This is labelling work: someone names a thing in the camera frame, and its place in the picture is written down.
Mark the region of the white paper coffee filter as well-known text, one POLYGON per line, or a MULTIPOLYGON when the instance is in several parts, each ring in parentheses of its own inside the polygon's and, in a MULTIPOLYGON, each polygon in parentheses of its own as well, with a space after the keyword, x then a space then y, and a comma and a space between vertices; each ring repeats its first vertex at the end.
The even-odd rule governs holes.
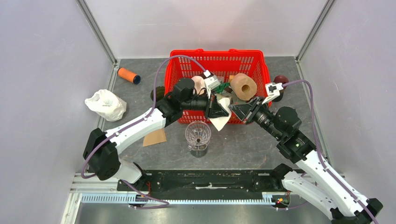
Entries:
POLYGON ((229 108, 231 104, 231 98, 230 97, 223 97, 219 94, 216 95, 217 97, 217 103, 220 104, 220 109, 222 112, 222 109, 225 110, 226 114, 221 114, 219 117, 216 118, 209 118, 209 121, 214 125, 214 127, 217 129, 217 131, 221 131, 224 126, 228 123, 228 121, 231 118, 231 110, 229 108))

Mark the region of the brown paper coffee filter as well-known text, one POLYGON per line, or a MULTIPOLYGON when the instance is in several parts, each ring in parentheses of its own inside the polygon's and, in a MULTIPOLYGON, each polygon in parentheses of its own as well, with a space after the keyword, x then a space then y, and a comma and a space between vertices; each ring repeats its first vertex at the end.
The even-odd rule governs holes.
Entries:
POLYGON ((165 130, 162 128, 147 134, 143 139, 142 146, 147 147, 154 144, 163 143, 166 141, 167 139, 166 139, 165 130))

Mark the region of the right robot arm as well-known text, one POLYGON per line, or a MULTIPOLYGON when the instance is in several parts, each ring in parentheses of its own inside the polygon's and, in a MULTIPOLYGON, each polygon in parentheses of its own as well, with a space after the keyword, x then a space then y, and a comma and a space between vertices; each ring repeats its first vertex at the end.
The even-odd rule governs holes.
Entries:
POLYGON ((276 167, 270 177, 272 189, 291 191, 324 213, 333 224, 377 223, 383 208, 376 198, 367 198, 352 187, 323 157, 318 141, 311 141, 299 127, 301 119, 295 109, 269 109, 269 102, 281 95, 283 83, 266 84, 267 96, 255 97, 229 109, 244 123, 257 123, 277 141, 281 154, 296 164, 313 182, 306 181, 285 164, 276 167))

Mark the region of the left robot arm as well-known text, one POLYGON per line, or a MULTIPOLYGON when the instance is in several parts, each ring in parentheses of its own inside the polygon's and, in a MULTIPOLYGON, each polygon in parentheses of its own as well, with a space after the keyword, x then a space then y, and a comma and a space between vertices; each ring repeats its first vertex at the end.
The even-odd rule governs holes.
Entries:
POLYGON ((194 80, 181 78, 161 100, 147 112, 119 127, 102 131, 100 128, 90 133, 83 158, 85 166, 93 171, 91 177, 104 181, 111 177, 125 180, 134 190, 145 188, 147 179, 135 163, 122 163, 121 154, 128 146, 147 134, 160 130, 178 121, 187 110, 202 111, 207 119, 225 118, 231 112, 221 105, 214 89, 221 83, 215 75, 204 79, 204 93, 195 89, 194 80))

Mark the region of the clear glass dripper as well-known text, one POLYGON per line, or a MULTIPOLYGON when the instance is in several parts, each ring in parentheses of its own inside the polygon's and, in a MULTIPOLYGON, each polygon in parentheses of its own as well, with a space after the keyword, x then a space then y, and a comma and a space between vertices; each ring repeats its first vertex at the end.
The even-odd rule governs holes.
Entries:
POLYGON ((203 121, 194 121, 187 126, 185 137, 188 146, 208 146, 211 137, 211 130, 207 123, 203 121))

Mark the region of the dark green glass dripper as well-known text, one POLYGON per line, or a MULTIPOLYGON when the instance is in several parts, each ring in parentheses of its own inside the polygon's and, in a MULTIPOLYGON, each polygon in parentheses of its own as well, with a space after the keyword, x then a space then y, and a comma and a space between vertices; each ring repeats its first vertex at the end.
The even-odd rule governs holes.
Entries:
POLYGON ((150 98, 152 101, 158 102, 164 98, 165 95, 165 87, 157 86, 155 90, 152 90, 150 93, 150 98))

